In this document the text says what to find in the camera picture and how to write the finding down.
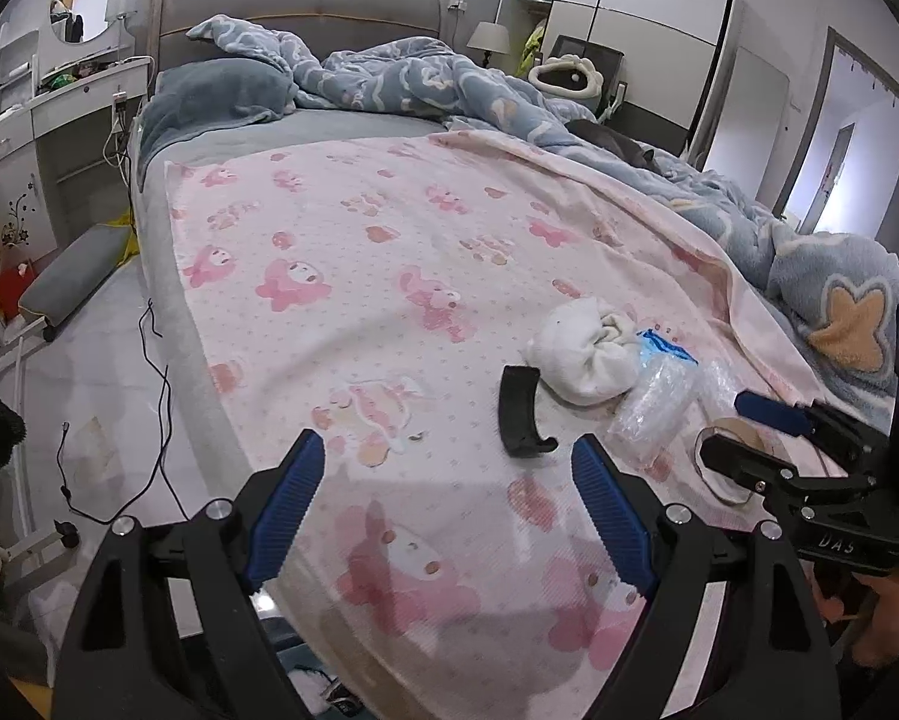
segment blue patterned blanket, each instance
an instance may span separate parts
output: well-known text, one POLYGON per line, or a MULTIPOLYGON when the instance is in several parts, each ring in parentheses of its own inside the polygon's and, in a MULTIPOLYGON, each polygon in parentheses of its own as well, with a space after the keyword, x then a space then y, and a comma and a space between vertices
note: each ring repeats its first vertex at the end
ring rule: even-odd
POLYGON ((291 32, 219 15, 187 35, 291 76, 301 108, 342 108, 417 117, 464 118, 580 162, 668 205, 719 242, 745 280, 835 394, 888 429, 895 394, 895 308, 899 265, 875 241, 854 235, 800 236, 731 181, 700 173, 661 149, 665 177, 630 167, 563 125, 593 119, 572 100, 483 70, 434 38, 405 38, 320 63, 291 32))

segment power outlet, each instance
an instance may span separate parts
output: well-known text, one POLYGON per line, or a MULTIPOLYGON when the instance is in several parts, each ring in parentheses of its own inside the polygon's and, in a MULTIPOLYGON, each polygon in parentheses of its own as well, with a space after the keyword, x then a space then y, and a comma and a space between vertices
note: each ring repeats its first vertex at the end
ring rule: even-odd
POLYGON ((130 96, 126 92, 116 92, 112 95, 112 105, 110 105, 112 125, 110 126, 110 133, 113 135, 123 131, 123 125, 119 122, 119 114, 126 110, 126 102, 129 98, 130 96))

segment blue gripper pad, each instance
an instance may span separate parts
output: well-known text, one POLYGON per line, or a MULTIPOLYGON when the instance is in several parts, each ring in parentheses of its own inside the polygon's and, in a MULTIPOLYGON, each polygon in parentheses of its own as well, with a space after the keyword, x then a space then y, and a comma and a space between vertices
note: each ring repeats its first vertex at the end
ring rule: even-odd
POLYGON ((249 534, 249 560, 244 578, 252 592, 278 575, 299 531, 299 523, 323 480, 325 468, 323 439, 309 431, 297 450, 296 459, 279 480, 249 534))
POLYGON ((653 573, 649 533, 585 437, 573 445, 572 479, 619 578, 652 598, 659 579, 653 573))
POLYGON ((811 436, 812 422, 802 409, 744 389, 736 395, 736 413, 790 436, 811 436))

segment wardrobe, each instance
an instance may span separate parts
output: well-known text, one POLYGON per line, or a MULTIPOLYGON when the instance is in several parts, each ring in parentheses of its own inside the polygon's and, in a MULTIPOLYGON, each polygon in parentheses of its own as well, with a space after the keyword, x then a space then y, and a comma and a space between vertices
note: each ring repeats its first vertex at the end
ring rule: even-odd
POLYGON ((554 0, 542 55, 608 64, 606 98, 619 82, 626 91, 606 123, 692 161, 711 140, 740 10, 740 0, 554 0))

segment gray bed sheet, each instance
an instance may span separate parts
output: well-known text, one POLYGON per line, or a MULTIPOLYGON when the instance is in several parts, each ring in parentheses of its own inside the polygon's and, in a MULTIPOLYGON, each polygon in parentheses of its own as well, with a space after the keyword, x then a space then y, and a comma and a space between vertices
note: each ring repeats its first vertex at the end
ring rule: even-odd
MULTIPOLYGON (((150 162, 142 190, 134 191, 136 229, 141 259, 158 328, 163 332, 163 359, 206 488, 216 497, 232 498, 254 470, 241 450, 216 392, 196 323, 189 313, 179 280, 166 196, 166 162, 211 165, 233 157, 282 146, 357 138, 422 137, 443 127, 425 119, 354 111, 299 110, 270 124, 206 132, 174 143, 150 162)), ((134 159, 139 132, 134 137, 134 159)))

